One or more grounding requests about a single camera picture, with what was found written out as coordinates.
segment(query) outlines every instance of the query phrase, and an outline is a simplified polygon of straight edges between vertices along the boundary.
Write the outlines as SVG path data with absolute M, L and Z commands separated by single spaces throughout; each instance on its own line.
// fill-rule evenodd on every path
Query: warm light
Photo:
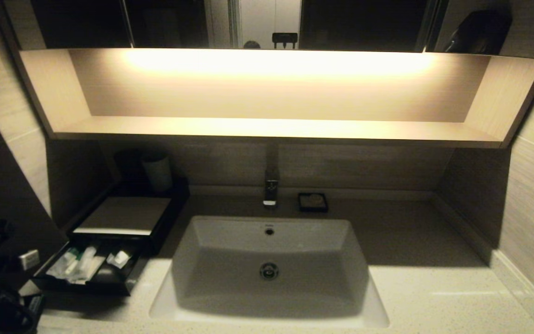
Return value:
M 438 55 L 360 51 L 124 49 L 142 71 L 219 76 L 360 77 L 425 72 Z

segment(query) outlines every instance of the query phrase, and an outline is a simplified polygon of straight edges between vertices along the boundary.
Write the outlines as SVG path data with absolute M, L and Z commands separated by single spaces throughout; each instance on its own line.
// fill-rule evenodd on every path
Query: bathroom sink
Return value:
M 347 220 L 195 216 L 150 310 L 175 321 L 387 327 Z

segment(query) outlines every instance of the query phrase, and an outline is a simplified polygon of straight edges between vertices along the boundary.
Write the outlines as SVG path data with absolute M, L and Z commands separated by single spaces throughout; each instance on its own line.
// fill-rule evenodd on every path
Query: white speckled countertop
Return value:
M 157 258 L 130 297 L 47 292 L 39 334 L 369 333 L 534 334 L 510 291 L 424 201 L 329 199 L 329 213 L 299 213 L 295 199 L 274 212 L 260 198 L 191 196 Z M 343 218 L 352 222 L 390 318 L 388 328 L 291 328 L 167 321 L 148 316 L 189 219 L 196 214 Z

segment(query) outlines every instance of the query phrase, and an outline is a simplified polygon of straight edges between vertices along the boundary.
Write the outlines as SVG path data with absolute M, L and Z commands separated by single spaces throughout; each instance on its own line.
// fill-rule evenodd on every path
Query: faucet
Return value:
M 279 172 L 277 168 L 265 170 L 265 198 L 263 205 L 269 209 L 277 207 L 277 184 L 279 183 Z

